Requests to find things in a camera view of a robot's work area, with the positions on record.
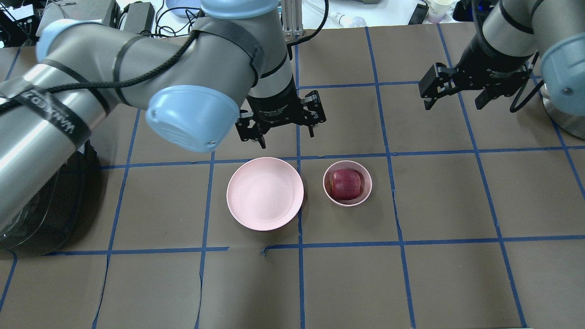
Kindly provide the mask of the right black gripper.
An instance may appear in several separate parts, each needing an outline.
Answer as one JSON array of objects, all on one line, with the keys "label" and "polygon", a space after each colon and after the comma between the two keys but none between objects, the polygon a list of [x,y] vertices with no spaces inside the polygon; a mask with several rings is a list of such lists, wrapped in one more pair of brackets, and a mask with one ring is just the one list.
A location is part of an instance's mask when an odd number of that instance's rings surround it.
[{"label": "right black gripper", "polygon": [[472,39],[459,63],[449,68],[435,63],[419,81],[420,97],[429,111],[437,100],[462,91],[480,91],[477,110],[500,96],[514,96],[522,90],[531,74],[529,56],[503,54],[480,39]]}]

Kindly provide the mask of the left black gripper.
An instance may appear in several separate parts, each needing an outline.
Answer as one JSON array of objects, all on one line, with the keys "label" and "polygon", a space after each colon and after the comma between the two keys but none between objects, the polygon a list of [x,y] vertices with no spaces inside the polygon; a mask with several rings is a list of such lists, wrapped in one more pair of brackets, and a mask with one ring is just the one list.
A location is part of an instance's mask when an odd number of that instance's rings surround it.
[{"label": "left black gripper", "polygon": [[242,142],[258,142],[266,148],[265,134],[272,128],[295,124],[308,128],[310,138],[315,137],[315,127],[327,121],[319,92],[313,90],[304,98],[297,95],[295,79],[276,95],[268,97],[247,96],[250,111],[240,110],[235,127]]}]

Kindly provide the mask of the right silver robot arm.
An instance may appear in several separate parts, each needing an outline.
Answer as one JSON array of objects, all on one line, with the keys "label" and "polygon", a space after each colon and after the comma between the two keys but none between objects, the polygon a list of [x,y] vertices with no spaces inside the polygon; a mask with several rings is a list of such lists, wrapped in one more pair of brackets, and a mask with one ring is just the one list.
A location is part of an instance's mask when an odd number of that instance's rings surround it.
[{"label": "right silver robot arm", "polygon": [[418,83],[426,110],[437,100],[479,90],[481,110],[513,96],[515,113],[542,87],[547,113],[567,133],[584,138],[584,2],[467,0],[476,34],[453,68],[435,63]]}]

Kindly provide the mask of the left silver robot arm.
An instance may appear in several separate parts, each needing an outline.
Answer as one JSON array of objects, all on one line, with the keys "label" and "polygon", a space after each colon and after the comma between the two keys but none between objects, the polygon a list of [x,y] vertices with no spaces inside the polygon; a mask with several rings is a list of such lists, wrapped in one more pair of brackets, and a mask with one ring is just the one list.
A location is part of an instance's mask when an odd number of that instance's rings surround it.
[{"label": "left silver robot arm", "polygon": [[1,84],[1,224],[14,219],[119,104],[146,110],[163,139],[215,151],[232,127],[256,140],[273,127],[324,123],[319,94],[299,98],[276,0],[203,0],[181,45],[96,21],[61,19],[37,64]]}]

